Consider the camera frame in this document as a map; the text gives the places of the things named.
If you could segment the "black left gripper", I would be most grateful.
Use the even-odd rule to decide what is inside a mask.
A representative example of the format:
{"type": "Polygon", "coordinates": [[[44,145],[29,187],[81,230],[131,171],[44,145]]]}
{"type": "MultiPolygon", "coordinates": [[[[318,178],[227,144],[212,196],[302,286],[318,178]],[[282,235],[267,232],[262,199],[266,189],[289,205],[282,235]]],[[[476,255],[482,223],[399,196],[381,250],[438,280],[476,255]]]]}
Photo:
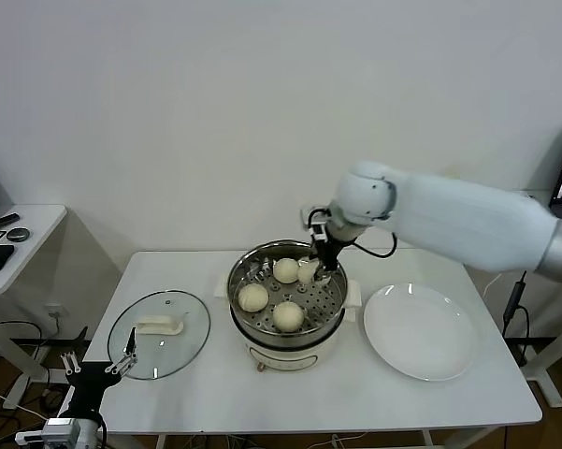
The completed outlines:
{"type": "Polygon", "coordinates": [[[117,362],[109,364],[107,361],[90,361],[79,365],[74,351],[61,353],[66,379],[74,392],[67,408],[59,416],[101,420],[99,411],[103,396],[108,388],[122,379],[121,375],[125,375],[136,364],[136,348],[136,328],[133,327],[123,348],[123,356],[117,362]]]}

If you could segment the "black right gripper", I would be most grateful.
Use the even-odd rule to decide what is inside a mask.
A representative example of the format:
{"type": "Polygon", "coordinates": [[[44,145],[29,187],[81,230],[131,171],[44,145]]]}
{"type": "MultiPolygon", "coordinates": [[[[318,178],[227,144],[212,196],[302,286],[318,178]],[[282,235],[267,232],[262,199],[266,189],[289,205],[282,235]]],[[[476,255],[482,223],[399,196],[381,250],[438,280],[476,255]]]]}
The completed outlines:
{"type": "Polygon", "coordinates": [[[338,269],[338,257],[344,248],[344,242],[328,237],[327,240],[315,239],[311,245],[312,256],[306,263],[306,280],[313,281],[318,268],[318,284],[327,285],[332,279],[333,271],[338,269]]]}

